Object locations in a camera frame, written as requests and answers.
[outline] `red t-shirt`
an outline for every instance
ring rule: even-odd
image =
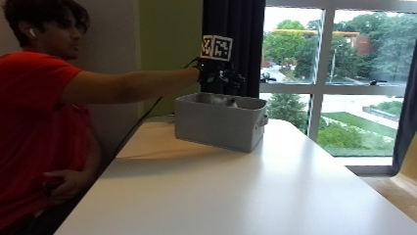
[[[43,172],[83,168],[87,111],[58,102],[79,71],[41,53],[0,57],[0,230],[50,206]]]

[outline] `window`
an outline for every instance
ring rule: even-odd
[[[267,0],[261,98],[269,117],[289,120],[349,164],[390,165],[414,12],[410,1]]]

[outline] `dark curtain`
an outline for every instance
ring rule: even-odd
[[[407,76],[407,83],[403,94],[402,111],[395,134],[391,169],[398,172],[407,146],[417,130],[417,43],[413,52],[413,60]]]
[[[246,78],[239,88],[211,85],[203,92],[259,97],[265,0],[205,0],[203,35],[233,38],[229,69]]]

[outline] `man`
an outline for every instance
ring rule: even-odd
[[[5,0],[2,9],[22,51],[0,57],[0,234],[51,234],[65,218],[59,208],[70,210],[98,172],[83,105],[162,96],[203,69],[79,70],[66,61],[77,59],[89,28],[83,7],[74,0]]]

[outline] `gray container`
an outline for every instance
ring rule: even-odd
[[[197,93],[174,101],[177,139],[250,153],[266,124],[265,100]]]

